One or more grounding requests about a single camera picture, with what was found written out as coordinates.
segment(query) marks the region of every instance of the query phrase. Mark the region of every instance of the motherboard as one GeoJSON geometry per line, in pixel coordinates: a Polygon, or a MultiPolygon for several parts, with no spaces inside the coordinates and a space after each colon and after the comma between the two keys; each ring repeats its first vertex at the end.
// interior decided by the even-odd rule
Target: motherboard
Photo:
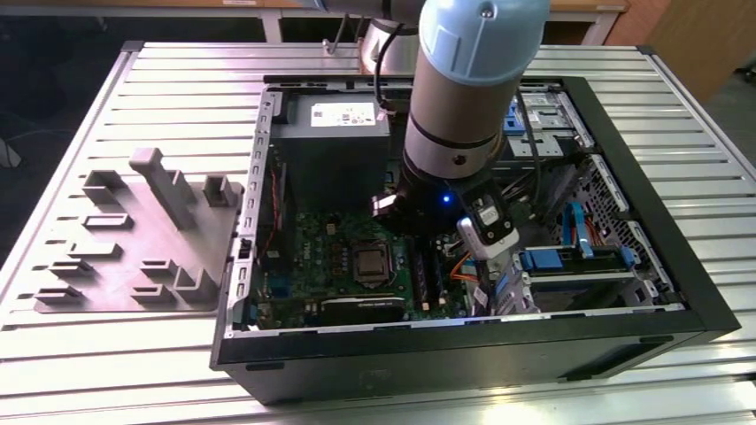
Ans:
{"type": "Polygon", "coordinates": [[[294,223],[293,270],[263,277],[261,328],[466,317],[463,282],[442,272],[451,236],[394,236],[357,212],[301,212],[294,223]]]}

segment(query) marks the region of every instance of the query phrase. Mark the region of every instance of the blue latch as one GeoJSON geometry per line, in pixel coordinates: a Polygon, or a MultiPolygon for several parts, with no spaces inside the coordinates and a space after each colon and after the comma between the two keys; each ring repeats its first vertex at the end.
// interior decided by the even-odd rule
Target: blue latch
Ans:
{"type": "Polygon", "coordinates": [[[519,262],[522,263],[522,270],[533,270],[533,257],[530,257],[530,252],[525,251],[519,253],[519,262]]]}
{"type": "Polygon", "coordinates": [[[633,265],[635,264],[635,256],[633,255],[633,250],[622,245],[618,251],[622,254],[622,260],[625,261],[626,268],[633,268],[633,265]]]}
{"type": "Polygon", "coordinates": [[[527,252],[533,258],[533,265],[535,269],[562,268],[562,261],[558,258],[558,252],[555,250],[533,250],[527,252]]]}
{"type": "Polygon", "coordinates": [[[511,102],[503,117],[503,133],[506,135],[523,135],[523,125],[517,118],[517,104],[511,102]]]}
{"type": "Polygon", "coordinates": [[[590,248],[590,237],[585,227],[585,216],[582,214],[582,206],[577,202],[566,204],[562,212],[562,245],[571,245],[571,227],[569,226],[569,218],[574,217],[574,233],[577,241],[575,247],[582,252],[582,257],[590,259],[593,257],[593,249],[590,248]]]}
{"type": "Polygon", "coordinates": [[[501,291],[503,290],[503,286],[506,286],[506,283],[509,283],[509,275],[505,274],[501,280],[498,281],[498,284],[495,285],[495,295],[501,293],[501,291]]]}

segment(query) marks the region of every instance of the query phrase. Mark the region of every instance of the red cable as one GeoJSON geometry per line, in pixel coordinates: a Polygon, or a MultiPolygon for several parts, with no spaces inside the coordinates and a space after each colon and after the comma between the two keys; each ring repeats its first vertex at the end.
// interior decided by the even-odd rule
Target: red cable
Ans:
{"type": "Polygon", "coordinates": [[[267,236],[267,242],[263,245],[262,253],[259,254],[259,258],[263,257],[265,253],[267,252],[267,248],[270,248],[270,242],[273,241],[274,236],[274,227],[278,224],[278,197],[277,197],[277,180],[274,178],[274,172],[270,170],[270,178],[271,178],[271,192],[273,192],[273,230],[270,230],[270,235],[267,236]]]}

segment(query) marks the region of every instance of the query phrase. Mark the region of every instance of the black cable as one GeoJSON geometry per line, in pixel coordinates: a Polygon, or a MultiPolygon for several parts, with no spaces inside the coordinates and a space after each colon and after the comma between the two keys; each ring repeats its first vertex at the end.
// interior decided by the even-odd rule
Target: black cable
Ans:
{"type": "Polygon", "coordinates": [[[538,202],[538,196],[541,195],[541,159],[538,158],[538,149],[534,144],[533,126],[530,125],[530,119],[527,118],[527,108],[523,105],[522,93],[519,92],[519,90],[515,91],[514,96],[517,97],[517,108],[519,109],[519,114],[522,115],[522,124],[523,131],[527,135],[527,144],[530,145],[530,152],[533,153],[533,204],[535,204],[538,202]]]}
{"type": "Polygon", "coordinates": [[[390,110],[390,104],[387,100],[382,97],[381,89],[379,89],[379,68],[382,67],[382,59],[386,56],[387,46],[393,43],[393,40],[397,38],[398,32],[403,29],[403,24],[398,24],[390,35],[387,36],[386,42],[383,42],[382,46],[379,47],[379,52],[377,53],[375,59],[375,71],[373,72],[373,90],[375,92],[375,102],[381,109],[386,111],[390,110]]]}
{"type": "Polygon", "coordinates": [[[362,26],[365,25],[365,17],[358,17],[357,29],[354,30],[354,43],[358,42],[358,33],[362,32],[362,26]]]}

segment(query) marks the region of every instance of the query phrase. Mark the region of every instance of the motherboard chip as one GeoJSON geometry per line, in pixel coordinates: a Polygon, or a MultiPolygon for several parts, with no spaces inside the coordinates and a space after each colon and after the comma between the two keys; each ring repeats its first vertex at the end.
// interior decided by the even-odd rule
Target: motherboard chip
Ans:
{"type": "Polygon", "coordinates": [[[361,251],[357,253],[357,273],[359,276],[385,273],[382,251],[361,251]]]}
{"type": "Polygon", "coordinates": [[[390,270],[387,246],[385,243],[357,245],[351,248],[354,281],[365,288],[374,289],[387,282],[390,270]]]}

